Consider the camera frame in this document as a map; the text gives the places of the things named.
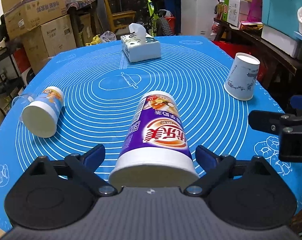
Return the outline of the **purple milk tea cup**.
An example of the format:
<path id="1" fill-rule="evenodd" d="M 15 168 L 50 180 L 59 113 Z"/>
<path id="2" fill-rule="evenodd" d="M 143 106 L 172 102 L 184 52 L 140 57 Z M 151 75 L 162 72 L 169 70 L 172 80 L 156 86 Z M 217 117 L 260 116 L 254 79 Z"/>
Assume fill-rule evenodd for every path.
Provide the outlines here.
<path id="1" fill-rule="evenodd" d="M 198 179 L 174 98 L 160 90 L 144 94 L 108 182 L 117 189 L 185 189 Z"/>

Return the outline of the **black metal shelf rack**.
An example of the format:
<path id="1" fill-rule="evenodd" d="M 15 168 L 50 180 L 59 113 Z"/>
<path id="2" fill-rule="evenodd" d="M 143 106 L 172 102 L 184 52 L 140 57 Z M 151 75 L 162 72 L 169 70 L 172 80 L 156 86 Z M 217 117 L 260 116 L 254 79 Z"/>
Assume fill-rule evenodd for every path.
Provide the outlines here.
<path id="1" fill-rule="evenodd" d="M 26 78 L 31 64 L 22 45 L 0 44 L 0 111 L 5 116 L 17 93 L 27 85 Z"/>

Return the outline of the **blue silicone baking mat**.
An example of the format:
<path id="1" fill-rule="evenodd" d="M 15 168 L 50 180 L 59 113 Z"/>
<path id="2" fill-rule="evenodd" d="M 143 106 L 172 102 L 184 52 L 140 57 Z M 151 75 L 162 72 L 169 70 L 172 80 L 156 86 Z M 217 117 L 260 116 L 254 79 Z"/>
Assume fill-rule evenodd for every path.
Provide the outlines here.
<path id="1" fill-rule="evenodd" d="M 37 96 L 49 86 L 65 96 L 55 135 L 31 134 L 10 110 L 0 126 L 0 228 L 10 230 L 4 211 L 8 191 L 40 155 L 52 160 L 83 154 L 97 144 L 106 157 L 96 171 L 107 179 L 116 165 L 140 98 L 152 90 L 175 100 L 191 152 L 203 145 L 216 154 L 237 159 L 263 155 L 288 184 L 302 209 L 302 164 L 278 159 L 278 138 L 254 131 L 250 111 L 281 112 L 280 106 L 257 83 L 254 97 L 242 102 L 229 96 L 224 82 L 232 58 L 203 37 L 172 36 L 159 39 L 161 57 L 130 63 L 119 41 L 60 53 L 34 77 L 25 93 Z"/>

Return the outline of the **dark wooden side table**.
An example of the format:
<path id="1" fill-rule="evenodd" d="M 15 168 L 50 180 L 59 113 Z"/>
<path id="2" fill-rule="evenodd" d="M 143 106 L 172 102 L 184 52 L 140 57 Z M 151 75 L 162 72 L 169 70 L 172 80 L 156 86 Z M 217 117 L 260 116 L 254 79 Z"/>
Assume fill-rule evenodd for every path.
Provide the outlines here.
<path id="1" fill-rule="evenodd" d="M 268 91 L 276 88 L 293 94 L 302 94 L 302 56 L 298 59 L 287 55 L 261 37 L 258 31 L 237 30 L 223 20 L 218 24 L 216 41 L 230 42 L 231 47 L 246 45 L 250 53 L 262 63 L 260 84 Z"/>

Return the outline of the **large printed cardboard box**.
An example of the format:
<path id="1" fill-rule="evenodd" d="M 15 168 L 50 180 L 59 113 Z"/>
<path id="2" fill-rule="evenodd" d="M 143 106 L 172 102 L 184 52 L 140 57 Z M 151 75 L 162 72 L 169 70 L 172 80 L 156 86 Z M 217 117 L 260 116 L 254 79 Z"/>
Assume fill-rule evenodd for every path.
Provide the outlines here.
<path id="1" fill-rule="evenodd" d="M 65 0 L 1 0 L 10 39 L 64 16 Z"/>

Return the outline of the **teal plastic storage bin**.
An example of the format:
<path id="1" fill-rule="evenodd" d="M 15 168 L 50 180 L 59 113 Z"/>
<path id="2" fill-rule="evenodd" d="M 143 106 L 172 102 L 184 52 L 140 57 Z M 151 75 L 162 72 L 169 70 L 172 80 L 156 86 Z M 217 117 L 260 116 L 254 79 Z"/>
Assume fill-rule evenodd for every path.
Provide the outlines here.
<path id="1" fill-rule="evenodd" d="M 300 7 L 302 0 L 262 0 L 262 23 L 295 40 Z"/>

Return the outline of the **green white product box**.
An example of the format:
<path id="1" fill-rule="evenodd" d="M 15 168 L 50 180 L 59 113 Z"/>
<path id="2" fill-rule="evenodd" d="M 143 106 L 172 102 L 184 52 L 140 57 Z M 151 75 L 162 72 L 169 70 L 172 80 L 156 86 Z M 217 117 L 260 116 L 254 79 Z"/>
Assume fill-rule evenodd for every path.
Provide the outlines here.
<path id="1" fill-rule="evenodd" d="M 222 20 L 239 27 L 241 21 L 246 21 L 251 3 L 245 0 L 224 0 Z"/>

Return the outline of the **white foam box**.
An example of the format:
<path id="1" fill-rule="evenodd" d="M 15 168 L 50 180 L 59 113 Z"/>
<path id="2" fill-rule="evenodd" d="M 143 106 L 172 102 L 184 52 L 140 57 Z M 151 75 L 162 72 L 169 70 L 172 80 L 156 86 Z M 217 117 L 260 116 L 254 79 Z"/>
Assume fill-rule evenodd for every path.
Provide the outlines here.
<path id="1" fill-rule="evenodd" d="M 267 25 L 263 26 L 261 37 L 290 57 L 302 60 L 302 41 L 294 40 L 286 34 Z"/>

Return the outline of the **white chest freezer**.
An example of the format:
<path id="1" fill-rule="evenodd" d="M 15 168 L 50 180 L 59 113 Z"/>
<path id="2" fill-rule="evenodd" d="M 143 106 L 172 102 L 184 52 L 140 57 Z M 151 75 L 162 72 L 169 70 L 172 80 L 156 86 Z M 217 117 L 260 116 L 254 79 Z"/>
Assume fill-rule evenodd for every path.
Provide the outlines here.
<path id="1" fill-rule="evenodd" d="M 203 36 L 214 40 L 212 25 L 218 0 L 181 0 L 181 35 Z"/>

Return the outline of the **clear glass cup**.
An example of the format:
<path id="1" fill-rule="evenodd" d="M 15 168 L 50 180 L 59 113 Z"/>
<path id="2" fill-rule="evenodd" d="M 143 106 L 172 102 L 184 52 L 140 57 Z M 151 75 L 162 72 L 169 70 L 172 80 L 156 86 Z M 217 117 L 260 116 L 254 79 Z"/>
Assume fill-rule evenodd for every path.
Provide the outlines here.
<path id="1" fill-rule="evenodd" d="M 35 101 L 36 96 L 34 94 L 23 93 L 17 95 L 11 103 L 11 110 L 14 111 L 14 114 L 19 113 L 17 118 L 17 124 L 22 124 L 24 121 L 29 121 L 33 117 L 33 110 L 29 105 Z"/>

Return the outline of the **wooden chair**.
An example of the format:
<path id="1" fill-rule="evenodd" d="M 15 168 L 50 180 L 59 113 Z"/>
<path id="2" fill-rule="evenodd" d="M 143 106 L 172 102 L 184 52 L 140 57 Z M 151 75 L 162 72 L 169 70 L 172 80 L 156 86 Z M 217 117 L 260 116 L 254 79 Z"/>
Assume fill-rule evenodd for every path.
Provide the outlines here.
<path id="1" fill-rule="evenodd" d="M 128 24 L 123 22 L 123 19 L 129 18 L 131 23 L 135 19 L 136 12 L 133 10 L 112 13 L 108 0 L 103 0 L 105 4 L 105 10 L 107 14 L 107 20 L 110 25 L 110 29 L 113 33 L 116 33 L 119 29 L 125 29 Z"/>

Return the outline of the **white blue painted paper cup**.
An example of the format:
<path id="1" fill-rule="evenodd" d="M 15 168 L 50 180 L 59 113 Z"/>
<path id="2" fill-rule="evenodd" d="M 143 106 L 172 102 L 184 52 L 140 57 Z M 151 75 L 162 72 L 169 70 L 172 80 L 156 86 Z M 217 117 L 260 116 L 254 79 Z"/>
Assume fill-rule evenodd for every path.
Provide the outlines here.
<path id="1" fill-rule="evenodd" d="M 254 96 L 254 85 L 260 61 L 246 53 L 236 53 L 229 75 L 224 83 L 225 91 L 240 101 L 249 101 Z"/>

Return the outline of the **white floral tissue box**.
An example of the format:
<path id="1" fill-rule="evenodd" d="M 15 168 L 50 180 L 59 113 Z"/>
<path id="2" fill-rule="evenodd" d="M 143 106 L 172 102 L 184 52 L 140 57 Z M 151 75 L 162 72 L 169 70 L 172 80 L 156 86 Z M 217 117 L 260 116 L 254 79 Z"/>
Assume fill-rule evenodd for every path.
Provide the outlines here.
<path id="1" fill-rule="evenodd" d="M 160 42 L 146 32 L 143 25 L 132 23 L 130 33 L 120 37 L 122 50 L 131 63 L 161 57 Z"/>

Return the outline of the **red gift bag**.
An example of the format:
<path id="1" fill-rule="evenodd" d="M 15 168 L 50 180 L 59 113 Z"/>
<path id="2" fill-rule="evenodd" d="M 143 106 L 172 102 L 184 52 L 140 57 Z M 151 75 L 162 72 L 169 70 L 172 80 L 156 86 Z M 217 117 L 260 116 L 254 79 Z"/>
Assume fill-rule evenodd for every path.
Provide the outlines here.
<path id="1" fill-rule="evenodd" d="M 212 41 L 212 42 L 216 46 L 218 46 L 220 49 L 225 51 L 233 59 L 235 58 L 236 53 L 246 53 L 246 54 L 256 57 L 260 61 L 257 80 L 259 82 L 263 81 L 263 78 L 265 77 L 265 74 L 267 72 L 267 68 L 265 67 L 265 65 L 263 63 L 262 56 L 258 53 L 257 50 L 255 50 L 256 47 L 248 46 L 248 45 L 244 45 L 244 44 L 230 43 L 230 42 L 225 42 L 225 41 Z"/>

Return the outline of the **black green bicycle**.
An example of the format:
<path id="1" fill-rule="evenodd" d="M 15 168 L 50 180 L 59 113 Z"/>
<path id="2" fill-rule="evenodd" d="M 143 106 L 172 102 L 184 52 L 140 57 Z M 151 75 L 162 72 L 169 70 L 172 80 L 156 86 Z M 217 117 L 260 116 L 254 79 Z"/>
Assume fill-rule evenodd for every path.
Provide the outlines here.
<path id="1" fill-rule="evenodd" d="M 166 19 L 165 0 L 125 0 L 136 12 L 136 23 L 144 26 L 151 36 L 173 36 Z"/>

